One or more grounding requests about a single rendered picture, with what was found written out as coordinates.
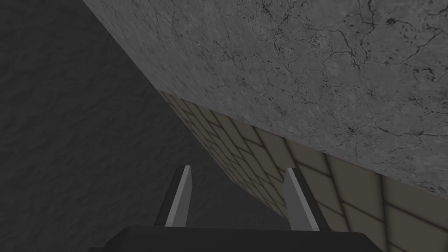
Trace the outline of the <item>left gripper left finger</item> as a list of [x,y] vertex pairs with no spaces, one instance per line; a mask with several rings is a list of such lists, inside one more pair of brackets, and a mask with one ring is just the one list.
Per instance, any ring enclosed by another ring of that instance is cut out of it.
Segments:
[[188,218],[191,193],[191,167],[189,165],[176,167],[154,226],[184,228]]

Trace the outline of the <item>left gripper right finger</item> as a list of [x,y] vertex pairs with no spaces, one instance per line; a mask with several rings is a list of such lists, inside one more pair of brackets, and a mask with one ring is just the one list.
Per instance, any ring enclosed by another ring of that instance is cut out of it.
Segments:
[[330,231],[310,187],[298,168],[286,169],[283,196],[291,230]]

